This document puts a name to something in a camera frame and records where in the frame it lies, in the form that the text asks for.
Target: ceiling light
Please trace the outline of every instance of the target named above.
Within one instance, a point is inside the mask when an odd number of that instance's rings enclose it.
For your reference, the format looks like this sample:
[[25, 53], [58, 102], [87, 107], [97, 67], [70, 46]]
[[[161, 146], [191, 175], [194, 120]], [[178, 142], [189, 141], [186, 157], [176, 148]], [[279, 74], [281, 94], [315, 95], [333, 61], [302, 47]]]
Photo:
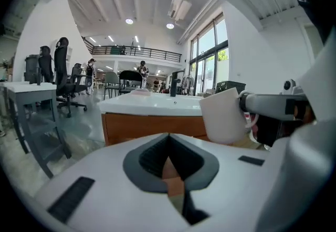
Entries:
[[130, 18], [127, 18], [125, 21], [126, 21], [126, 23], [127, 23], [127, 24], [130, 24], [130, 25], [132, 25], [132, 24], [133, 24], [133, 20], [132, 20], [132, 19], [130, 19]]
[[172, 24], [172, 23], [168, 23], [168, 24], [167, 24], [167, 28], [168, 28], [168, 29], [173, 29], [173, 28], [174, 28], [174, 24]]

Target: white cup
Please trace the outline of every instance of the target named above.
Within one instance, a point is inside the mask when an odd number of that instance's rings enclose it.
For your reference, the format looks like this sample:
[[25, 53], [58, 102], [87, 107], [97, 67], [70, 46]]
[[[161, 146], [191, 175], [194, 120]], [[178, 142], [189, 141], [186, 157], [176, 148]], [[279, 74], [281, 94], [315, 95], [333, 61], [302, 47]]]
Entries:
[[209, 96], [199, 101], [201, 106], [206, 134], [212, 142], [232, 144], [241, 140], [246, 128], [251, 128], [258, 121], [256, 115], [251, 123], [247, 123], [244, 112], [239, 107], [239, 97], [236, 88], [230, 88], [221, 93]]

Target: sink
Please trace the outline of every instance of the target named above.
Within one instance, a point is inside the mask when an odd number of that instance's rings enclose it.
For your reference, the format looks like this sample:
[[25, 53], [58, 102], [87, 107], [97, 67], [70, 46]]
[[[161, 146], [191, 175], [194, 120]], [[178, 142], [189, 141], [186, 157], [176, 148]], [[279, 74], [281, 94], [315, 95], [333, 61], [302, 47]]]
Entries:
[[122, 113], [134, 115], [202, 116], [202, 97], [170, 97], [169, 94], [151, 93], [150, 96], [125, 94], [98, 103], [102, 113]]

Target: office chair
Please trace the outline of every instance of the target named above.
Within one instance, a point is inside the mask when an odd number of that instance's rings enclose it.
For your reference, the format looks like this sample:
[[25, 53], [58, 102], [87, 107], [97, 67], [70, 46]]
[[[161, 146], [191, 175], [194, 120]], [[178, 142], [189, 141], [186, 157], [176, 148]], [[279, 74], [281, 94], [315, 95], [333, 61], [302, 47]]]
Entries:
[[125, 84], [123, 84], [123, 88], [121, 88], [121, 80], [136, 81], [139, 82], [140, 88], [142, 87], [142, 76], [140, 73], [132, 70], [124, 70], [119, 75], [119, 95], [130, 93], [135, 89], [131, 87], [125, 88]]
[[81, 75], [80, 64], [77, 63], [72, 69], [73, 75], [71, 75], [70, 81], [67, 82], [67, 51], [68, 51], [69, 40], [66, 37], [60, 38], [57, 42], [56, 50], [55, 50], [55, 70], [56, 70], [56, 95], [63, 96], [64, 99], [57, 99], [57, 101], [61, 101], [61, 103], [57, 106], [57, 108], [67, 107], [68, 114], [67, 117], [71, 117], [71, 109], [70, 106], [80, 106], [84, 107], [84, 111], [87, 111], [87, 107], [84, 104], [79, 104], [77, 102], [70, 101], [71, 97], [74, 97], [75, 93], [79, 93], [86, 89], [86, 86], [79, 85], [80, 78], [85, 77], [85, 75]]
[[111, 98], [110, 89], [112, 90], [112, 96], [113, 96], [113, 89], [114, 89], [114, 95], [117, 96], [117, 90], [119, 90], [119, 87], [120, 87], [120, 86], [117, 86], [120, 83], [118, 75], [113, 71], [107, 72], [105, 74], [105, 81], [104, 82], [105, 82], [104, 100], [105, 100], [106, 90], [109, 91], [109, 98]]
[[54, 80], [54, 73], [51, 67], [51, 55], [50, 48], [48, 46], [40, 47], [40, 57], [38, 58], [38, 64], [41, 69], [41, 76], [46, 83], [52, 83]]

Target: faucet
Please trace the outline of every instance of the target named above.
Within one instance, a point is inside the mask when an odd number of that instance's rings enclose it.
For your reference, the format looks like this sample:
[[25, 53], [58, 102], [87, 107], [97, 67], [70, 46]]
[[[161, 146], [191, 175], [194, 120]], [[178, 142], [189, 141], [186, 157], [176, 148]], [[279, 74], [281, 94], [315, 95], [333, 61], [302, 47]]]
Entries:
[[177, 78], [177, 72], [173, 72], [172, 74], [172, 86], [170, 87], [170, 96], [176, 97], [176, 88], [177, 84], [180, 83], [181, 80]]

